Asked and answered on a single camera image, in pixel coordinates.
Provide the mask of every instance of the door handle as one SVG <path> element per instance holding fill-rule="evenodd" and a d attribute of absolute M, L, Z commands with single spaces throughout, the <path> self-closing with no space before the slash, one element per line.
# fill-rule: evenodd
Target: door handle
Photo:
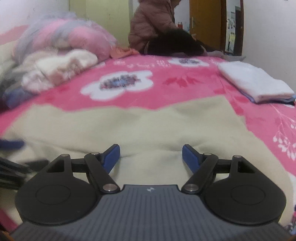
<path fill-rule="evenodd" d="M 194 28 L 194 26 L 195 26 L 194 17 L 191 17 L 191 28 Z"/>

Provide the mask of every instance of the pink puffer jacket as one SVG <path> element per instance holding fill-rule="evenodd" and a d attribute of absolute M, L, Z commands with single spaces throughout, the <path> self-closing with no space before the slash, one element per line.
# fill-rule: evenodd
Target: pink puffer jacket
<path fill-rule="evenodd" d="M 170 0 L 139 0 L 139 2 L 140 6 L 131 20 L 131 31 L 128 36 L 130 47 L 138 51 L 159 33 L 177 28 Z"/>

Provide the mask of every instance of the person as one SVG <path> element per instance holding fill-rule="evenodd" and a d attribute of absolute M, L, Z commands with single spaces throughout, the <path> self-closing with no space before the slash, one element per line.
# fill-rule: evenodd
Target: person
<path fill-rule="evenodd" d="M 184 53 L 186 56 L 227 58 L 221 51 L 194 40 L 189 33 L 177 27 L 174 8 L 180 1 L 139 0 L 140 5 L 131 20 L 130 47 L 149 55 Z"/>

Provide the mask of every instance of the blue fabric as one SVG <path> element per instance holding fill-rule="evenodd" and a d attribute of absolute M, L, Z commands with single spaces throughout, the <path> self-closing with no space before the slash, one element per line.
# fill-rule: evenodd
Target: blue fabric
<path fill-rule="evenodd" d="M 24 146 L 23 141 L 8 141 L 0 139 L 0 150 L 17 150 Z"/>
<path fill-rule="evenodd" d="M 253 99 L 252 96 L 240 91 L 244 96 L 246 96 L 252 103 L 255 103 L 255 100 Z M 283 98 L 275 98 L 275 99 L 270 99 L 268 101 L 260 102 L 257 104 L 264 104 L 264 103 L 280 103 L 280 104 L 293 104 L 296 100 L 296 95 L 293 95 L 293 97 L 289 99 L 283 99 Z"/>
<path fill-rule="evenodd" d="M 18 87 L 14 90 L 6 91 L 2 99 L 8 108 L 13 109 L 34 96 L 36 95 L 25 91 L 22 87 Z"/>

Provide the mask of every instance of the wooden door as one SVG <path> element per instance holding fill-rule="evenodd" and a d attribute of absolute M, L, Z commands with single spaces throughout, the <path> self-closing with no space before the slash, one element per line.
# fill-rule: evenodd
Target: wooden door
<path fill-rule="evenodd" d="M 220 49 L 221 0 L 190 0 L 190 33 L 204 44 Z"/>

